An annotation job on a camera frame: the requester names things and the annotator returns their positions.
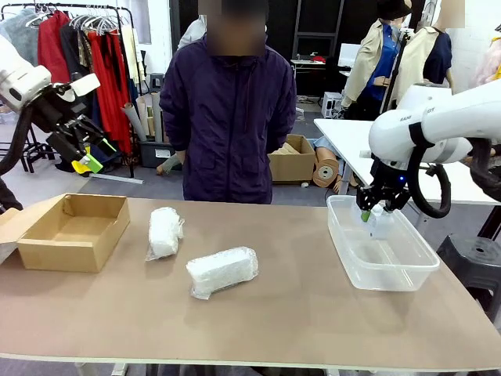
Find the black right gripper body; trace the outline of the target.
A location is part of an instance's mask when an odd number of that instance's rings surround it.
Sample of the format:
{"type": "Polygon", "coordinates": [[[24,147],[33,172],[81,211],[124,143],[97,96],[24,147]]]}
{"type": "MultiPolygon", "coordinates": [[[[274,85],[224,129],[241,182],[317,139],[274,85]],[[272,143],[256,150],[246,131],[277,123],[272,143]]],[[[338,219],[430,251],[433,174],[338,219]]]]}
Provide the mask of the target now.
{"type": "Polygon", "coordinates": [[[406,171],[385,164],[380,158],[373,157],[370,170],[373,181],[369,185],[372,196],[409,196],[406,171]]]}

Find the white computer case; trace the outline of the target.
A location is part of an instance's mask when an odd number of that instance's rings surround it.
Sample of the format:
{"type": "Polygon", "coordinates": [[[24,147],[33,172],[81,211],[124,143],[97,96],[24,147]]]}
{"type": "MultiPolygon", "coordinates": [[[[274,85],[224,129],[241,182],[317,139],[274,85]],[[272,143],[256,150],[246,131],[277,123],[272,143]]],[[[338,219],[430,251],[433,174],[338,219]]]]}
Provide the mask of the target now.
{"type": "Polygon", "coordinates": [[[339,92],[324,92],[321,113],[325,119],[339,118],[342,110],[342,94],[339,92]]]}

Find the open brown cardboard box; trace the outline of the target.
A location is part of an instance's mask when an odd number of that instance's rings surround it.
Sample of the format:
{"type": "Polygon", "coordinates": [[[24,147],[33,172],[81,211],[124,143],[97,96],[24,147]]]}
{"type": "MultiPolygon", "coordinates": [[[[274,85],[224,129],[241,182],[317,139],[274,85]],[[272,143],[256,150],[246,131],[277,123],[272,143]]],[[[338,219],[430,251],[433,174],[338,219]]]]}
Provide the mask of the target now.
{"type": "Polygon", "coordinates": [[[0,215],[0,245],[25,269],[98,273],[130,223],[122,196],[65,193],[0,215]]]}

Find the clear plastic container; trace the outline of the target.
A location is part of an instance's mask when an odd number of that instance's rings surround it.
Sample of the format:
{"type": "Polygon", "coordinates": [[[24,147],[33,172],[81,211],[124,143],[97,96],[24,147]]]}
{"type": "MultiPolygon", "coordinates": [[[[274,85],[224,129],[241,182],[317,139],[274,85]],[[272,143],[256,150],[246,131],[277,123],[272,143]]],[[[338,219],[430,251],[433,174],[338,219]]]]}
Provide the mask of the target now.
{"type": "Polygon", "coordinates": [[[354,287],[417,291],[439,269],[440,258],[399,210],[392,212],[395,224],[387,238],[378,240],[361,220],[356,197],[333,195],[326,206],[330,236],[354,287]]]}

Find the black hanging garment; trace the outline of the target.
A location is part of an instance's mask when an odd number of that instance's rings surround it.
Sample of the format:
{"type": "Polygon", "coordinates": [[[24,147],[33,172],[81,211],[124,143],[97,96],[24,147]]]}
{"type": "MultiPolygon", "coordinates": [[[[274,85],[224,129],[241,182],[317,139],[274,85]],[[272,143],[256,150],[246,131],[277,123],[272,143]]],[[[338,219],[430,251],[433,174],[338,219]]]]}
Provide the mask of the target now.
{"type": "Polygon", "coordinates": [[[74,74],[82,77],[89,74],[89,69],[80,64],[77,31],[66,23],[59,29],[59,36],[71,81],[74,74]]]}

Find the dark grey storage bin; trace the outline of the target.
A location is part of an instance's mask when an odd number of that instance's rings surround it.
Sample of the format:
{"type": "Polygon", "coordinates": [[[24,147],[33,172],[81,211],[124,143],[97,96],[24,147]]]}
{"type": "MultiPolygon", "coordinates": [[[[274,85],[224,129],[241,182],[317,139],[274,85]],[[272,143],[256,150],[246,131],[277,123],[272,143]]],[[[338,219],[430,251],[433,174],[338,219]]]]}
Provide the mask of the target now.
{"type": "Polygon", "coordinates": [[[171,145],[156,142],[139,142],[141,164],[144,168],[156,168],[175,154],[171,145]]]}

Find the cardboard box with open flaps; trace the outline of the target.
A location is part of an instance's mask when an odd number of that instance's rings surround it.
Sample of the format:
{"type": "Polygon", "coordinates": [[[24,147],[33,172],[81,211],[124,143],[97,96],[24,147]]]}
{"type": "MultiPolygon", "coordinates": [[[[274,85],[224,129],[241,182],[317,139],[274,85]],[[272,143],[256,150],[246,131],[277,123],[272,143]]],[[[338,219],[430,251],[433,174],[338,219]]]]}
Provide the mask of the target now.
{"type": "Polygon", "coordinates": [[[306,183],[312,179],[315,151],[303,135],[289,134],[269,160],[274,183],[306,183]]]}

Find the navy blue jacket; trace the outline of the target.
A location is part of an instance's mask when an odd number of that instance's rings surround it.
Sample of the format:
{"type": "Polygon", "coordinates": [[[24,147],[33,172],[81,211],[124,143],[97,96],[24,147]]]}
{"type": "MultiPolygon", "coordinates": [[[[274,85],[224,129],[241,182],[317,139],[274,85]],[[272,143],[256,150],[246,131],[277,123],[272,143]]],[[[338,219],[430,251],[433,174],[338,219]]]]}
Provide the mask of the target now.
{"type": "Polygon", "coordinates": [[[269,0],[207,0],[207,30],[173,55],[160,93],[188,201],[270,204],[269,155],[296,119],[288,61],[266,43],[269,0]]]}

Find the black plastic stool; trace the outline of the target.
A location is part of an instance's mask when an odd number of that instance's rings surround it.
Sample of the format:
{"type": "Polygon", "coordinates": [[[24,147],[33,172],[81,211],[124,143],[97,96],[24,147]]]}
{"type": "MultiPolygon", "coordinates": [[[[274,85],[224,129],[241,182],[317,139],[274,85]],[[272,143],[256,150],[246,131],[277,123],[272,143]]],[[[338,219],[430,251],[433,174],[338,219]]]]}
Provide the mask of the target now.
{"type": "Polygon", "coordinates": [[[483,237],[450,234],[437,254],[494,321],[501,309],[501,245],[483,237]]]}

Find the mannequin in cream vest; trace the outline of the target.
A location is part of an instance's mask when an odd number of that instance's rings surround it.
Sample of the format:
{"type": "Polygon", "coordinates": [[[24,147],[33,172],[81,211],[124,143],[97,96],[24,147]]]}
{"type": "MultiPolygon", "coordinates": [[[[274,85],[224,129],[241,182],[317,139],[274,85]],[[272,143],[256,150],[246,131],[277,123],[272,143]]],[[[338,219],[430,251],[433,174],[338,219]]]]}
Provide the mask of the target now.
{"type": "Polygon", "coordinates": [[[398,94],[412,85],[445,83],[454,91],[452,78],[452,41],[446,32],[465,26],[465,0],[427,0],[434,11],[431,24],[422,27],[404,49],[398,75],[398,94]]]}

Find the grey fuzzy coat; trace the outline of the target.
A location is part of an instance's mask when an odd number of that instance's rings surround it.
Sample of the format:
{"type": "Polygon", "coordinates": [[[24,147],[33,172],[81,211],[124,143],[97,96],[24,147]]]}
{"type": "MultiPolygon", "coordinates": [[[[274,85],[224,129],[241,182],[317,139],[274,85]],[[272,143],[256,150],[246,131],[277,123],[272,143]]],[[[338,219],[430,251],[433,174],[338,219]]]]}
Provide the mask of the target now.
{"type": "Polygon", "coordinates": [[[33,66],[38,65],[38,29],[26,23],[35,18],[31,9],[21,9],[15,16],[0,21],[0,34],[33,66]]]}

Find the beige paper roll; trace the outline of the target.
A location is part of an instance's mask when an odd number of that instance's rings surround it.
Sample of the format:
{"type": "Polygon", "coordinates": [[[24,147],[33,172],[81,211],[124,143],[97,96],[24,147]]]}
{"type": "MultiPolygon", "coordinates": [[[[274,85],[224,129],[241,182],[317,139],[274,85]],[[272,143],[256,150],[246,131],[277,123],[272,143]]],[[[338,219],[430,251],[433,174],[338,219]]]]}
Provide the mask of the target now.
{"type": "Polygon", "coordinates": [[[150,95],[139,96],[136,99],[136,106],[139,114],[140,124],[146,136],[155,136],[153,122],[153,108],[150,95]]]}

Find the bubble clock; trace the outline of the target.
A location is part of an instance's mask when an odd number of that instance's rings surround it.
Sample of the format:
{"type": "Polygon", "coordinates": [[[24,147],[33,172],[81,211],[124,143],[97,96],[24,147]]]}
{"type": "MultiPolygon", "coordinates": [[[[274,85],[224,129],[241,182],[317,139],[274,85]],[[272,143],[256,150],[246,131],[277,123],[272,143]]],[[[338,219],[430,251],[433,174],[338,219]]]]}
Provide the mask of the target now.
{"type": "Polygon", "coordinates": [[[248,247],[230,248],[186,263],[192,279],[191,295],[208,300],[217,291],[253,280],[259,273],[258,257],[248,247]]]}
{"type": "Polygon", "coordinates": [[[151,212],[149,225],[149,249],[146,261],[163,259],[176,255],[183,239],[184,220],[171,208],[158,208],[151,212]]]}

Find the white paper roll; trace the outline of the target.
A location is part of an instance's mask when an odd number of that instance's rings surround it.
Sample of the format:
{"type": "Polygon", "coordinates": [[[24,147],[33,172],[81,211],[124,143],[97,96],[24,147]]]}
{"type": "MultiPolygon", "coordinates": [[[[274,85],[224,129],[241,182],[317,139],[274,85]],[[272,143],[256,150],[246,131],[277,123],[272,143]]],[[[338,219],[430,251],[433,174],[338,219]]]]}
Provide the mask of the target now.
{"type": "Polygon", "coordinates": [[[153,124],[155,131],[155,142],[162,143],[164,141],[163,122],[160,108],[160,94],[158,92],[151,93],[152,109],[153,109],[153,124]]]}

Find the white monitor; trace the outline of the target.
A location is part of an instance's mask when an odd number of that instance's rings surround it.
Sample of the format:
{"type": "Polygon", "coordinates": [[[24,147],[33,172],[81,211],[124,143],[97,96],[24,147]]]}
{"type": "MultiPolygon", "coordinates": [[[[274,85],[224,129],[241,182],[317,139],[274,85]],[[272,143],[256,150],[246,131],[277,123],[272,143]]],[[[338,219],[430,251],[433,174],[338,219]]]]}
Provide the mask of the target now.
{"type": "Polygon", "coordinates": [[[337,65],[353,68],[359,48],[360,44],[342,43],[337,65]]]}

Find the pink garment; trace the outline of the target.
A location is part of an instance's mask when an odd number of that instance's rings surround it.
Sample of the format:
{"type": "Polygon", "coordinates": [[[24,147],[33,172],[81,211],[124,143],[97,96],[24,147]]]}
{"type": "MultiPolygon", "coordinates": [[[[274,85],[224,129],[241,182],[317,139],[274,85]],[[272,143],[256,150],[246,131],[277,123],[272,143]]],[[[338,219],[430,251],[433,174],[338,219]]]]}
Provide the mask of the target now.
{"type": "Polygon", "coordinates": [[[470,89],[501,79],[501,24],[495,31],[499,35],[491,40],[490,46],[478,64],[469,83],[470,89]]]}

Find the person in pale top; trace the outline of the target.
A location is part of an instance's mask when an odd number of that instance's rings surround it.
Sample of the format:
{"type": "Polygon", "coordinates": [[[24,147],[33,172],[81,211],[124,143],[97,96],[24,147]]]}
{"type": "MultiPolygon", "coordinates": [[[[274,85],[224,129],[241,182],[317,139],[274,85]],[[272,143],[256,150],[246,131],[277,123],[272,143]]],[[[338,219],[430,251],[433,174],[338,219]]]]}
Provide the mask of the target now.
{"type": "Polygon", "coordinates": [[[186,29],[186,32],[181,37],[178,43],[178,49],[202,38],[207,30],[207,17],[199,15],[186,29]]]}

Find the mannequin in beige coat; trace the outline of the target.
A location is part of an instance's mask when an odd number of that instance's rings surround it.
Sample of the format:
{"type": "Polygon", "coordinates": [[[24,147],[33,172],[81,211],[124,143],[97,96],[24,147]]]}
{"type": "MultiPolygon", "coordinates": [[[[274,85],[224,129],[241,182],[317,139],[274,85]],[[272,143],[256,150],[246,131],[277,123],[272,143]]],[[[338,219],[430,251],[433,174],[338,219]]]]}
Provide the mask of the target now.
{"type": "Polygon", "coordinates": [[[399,52],[398,35],[405,18],[382,20],[377,17],[361,41],[344,87],[341,106],[345,120],[373,121],[379,116],[399,52]]]}

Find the white table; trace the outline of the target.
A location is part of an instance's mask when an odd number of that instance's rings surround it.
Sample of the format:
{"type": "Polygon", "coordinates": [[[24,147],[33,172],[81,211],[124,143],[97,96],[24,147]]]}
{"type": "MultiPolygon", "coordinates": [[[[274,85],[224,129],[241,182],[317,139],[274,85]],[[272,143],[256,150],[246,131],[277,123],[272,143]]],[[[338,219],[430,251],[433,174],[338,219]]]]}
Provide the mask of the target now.
{"type": "MultiPolygon", "coordinates": [[[[360,157],[361,152],[369,150],[369,121],[344,121],[336,119],[315,119],[315,125],[333,145],[337,153],[350,166],[350,169],[368,185],[373,181],[370,170],[373,159],[360,157]]],[[[470,176],[469,168],[455,162],[446,164],[444,169],[451,183],[453,204],[495,205],[495,201],[481,190],[470,176]]]]}

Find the grey cardboard tube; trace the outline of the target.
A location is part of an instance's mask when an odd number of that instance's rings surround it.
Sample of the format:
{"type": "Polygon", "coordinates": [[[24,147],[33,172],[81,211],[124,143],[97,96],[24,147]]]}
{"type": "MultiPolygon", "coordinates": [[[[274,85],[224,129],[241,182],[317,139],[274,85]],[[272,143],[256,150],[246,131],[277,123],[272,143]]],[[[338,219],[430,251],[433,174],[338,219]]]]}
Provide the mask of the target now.
{"type": "Polygon", "coordinates": [[[139,119],[139,115],[133,106],[132,103],[126,103],[124,107],[122,108],[122,111],[124,114],[127,116],[130,124],[132,125],[133,129],[135,130],[135,133],[137,134],[139,140],[141,142],[146,142],[147,137],[145,133],[145,129],[142,126],[142,123],[139,119]]]}

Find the black tripod stand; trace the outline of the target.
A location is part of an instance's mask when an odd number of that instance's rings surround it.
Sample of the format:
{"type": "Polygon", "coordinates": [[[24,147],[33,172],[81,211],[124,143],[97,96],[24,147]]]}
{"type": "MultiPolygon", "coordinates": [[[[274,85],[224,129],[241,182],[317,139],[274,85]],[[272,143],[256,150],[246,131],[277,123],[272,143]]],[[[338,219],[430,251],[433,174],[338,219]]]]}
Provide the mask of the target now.
{"type": "Polygon", "coordinates": [[[402,56],[403,56],[404,50],[405,50],[405,47],[407,46],[409,40],[413,37],[414,34],[415,34],[415,32],[412,28],[403,27],[400,30],[399,40],[398,40],[399,52],[398,52],[398,55],[395,59],[394,66],[393,66],[391,76],[390,76],[389,85],[386,89],[384,99],[383,99],[383,102],[381,104],[380,114],[386,112],[390,106],[391,96],[393,93],[393,89],[395,87],[396,79],[398,77],[398,72],[399,72],[399,68],[400,68],[400,64],[402,61],[402,56]]]}

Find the black hat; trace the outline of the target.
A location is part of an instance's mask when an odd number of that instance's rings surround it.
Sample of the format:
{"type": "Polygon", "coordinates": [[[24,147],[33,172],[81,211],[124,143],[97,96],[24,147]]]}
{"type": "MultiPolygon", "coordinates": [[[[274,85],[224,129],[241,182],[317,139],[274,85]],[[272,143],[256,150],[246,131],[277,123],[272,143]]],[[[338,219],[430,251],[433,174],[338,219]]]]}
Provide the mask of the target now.
{"type": "Polygon", "coordinates": [[[395,20],[412,12],[405,0],[377,0],[377,16],[382,20],[395,20]]]}

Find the brown cardboard spool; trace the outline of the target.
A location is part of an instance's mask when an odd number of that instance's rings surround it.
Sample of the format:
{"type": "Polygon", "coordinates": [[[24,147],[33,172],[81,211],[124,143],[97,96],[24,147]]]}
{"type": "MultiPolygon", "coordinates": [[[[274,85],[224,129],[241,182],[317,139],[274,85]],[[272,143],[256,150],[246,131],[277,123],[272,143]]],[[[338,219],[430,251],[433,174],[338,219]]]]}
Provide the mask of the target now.
{"type": "Polygon", "coordinates": [[[335,194],[338,194],[342,179],[340,166],[340,162],[333,151],[322,146],[316,147],[312,181],[317,186],[331,188],[335,194]]]}

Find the black metal stool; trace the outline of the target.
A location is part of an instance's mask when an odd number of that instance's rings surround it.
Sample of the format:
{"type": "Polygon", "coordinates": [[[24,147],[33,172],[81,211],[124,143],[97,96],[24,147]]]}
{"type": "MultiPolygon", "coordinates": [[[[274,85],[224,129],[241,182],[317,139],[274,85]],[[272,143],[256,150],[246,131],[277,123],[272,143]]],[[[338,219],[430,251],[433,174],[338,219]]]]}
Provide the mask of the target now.
{"type": "Polygon", "coordinates": [[[37,140],[33,127],[28,129],[20,162],[25,172],[34,173],[34,162],[41,159],[54,161],[56,152],[50,145],[37,140]]]}

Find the cream hanging garment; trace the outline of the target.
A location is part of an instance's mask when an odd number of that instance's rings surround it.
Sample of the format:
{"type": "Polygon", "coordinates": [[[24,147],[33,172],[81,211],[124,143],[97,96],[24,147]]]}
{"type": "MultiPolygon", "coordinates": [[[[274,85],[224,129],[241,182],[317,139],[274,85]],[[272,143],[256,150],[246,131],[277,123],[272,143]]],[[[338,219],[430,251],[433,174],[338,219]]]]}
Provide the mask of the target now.
{"type": "Polygon", "coordinates": [[[137,68],[137,55],[135,51],[134,29],[128,24],[121,27],[122,42],[124,44],[125,56],[128,65],[129,77],[135,85],[139,83],[139,72],[137,68]]]}

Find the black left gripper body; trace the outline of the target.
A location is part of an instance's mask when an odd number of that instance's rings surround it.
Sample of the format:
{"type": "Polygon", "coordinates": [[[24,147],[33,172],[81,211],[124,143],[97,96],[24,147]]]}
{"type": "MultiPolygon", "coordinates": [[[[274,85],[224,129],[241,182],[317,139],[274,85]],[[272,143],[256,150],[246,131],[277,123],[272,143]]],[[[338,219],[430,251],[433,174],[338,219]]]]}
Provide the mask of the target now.
{"type": "Polygon", "coordinates": [[[34,124],[43,132],[55,132],[68,121],[84,114],[87,107],[80,99],[65,100],[58,90],[48,86],[34,99],[34,124]]]}

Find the red hanging jacket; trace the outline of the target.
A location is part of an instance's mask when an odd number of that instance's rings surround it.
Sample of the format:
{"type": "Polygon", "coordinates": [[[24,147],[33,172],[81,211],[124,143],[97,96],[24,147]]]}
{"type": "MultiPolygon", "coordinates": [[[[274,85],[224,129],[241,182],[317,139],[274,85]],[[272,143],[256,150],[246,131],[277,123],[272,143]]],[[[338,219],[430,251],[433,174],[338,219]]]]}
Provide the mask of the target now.
{"type": "Polygon", "coordinates": [[[65,13],[55,11],[38,28],[38,64],[49,70],[52,83],[66,83],[70,80],[59,34],[59,29],[69,21],[65,13]]]}

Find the long red dress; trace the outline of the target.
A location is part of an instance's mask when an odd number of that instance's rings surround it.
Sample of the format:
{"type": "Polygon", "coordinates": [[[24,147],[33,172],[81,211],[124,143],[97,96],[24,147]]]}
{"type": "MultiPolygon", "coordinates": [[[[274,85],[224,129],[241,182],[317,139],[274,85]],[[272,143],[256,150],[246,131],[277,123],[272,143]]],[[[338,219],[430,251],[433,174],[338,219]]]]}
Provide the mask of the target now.
{"type": "Polygon", "coordinates": [[[89,31],[87,38],[93,72],[100,82],[96,91],[104,131],[118,144],[122,153],[130,154],[130,124],[122,110],[129,103],[128,79],[119,37],[116,33],[89,31]]]}

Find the yellow floor object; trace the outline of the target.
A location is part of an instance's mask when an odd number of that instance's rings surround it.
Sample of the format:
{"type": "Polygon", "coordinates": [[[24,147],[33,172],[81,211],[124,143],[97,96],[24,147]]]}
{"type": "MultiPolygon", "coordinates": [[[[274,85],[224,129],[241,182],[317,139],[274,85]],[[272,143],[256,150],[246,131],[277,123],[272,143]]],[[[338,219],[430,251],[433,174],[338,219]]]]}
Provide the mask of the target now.
{"type": "Polygon", "coordinates": [[[89,167],[91,164],[90,147],[86,146],[85,150],[86,150],[86,155],[80,161],[72,161],[71,162],[73,169],[79,175],[92,171],[89,167]]]}

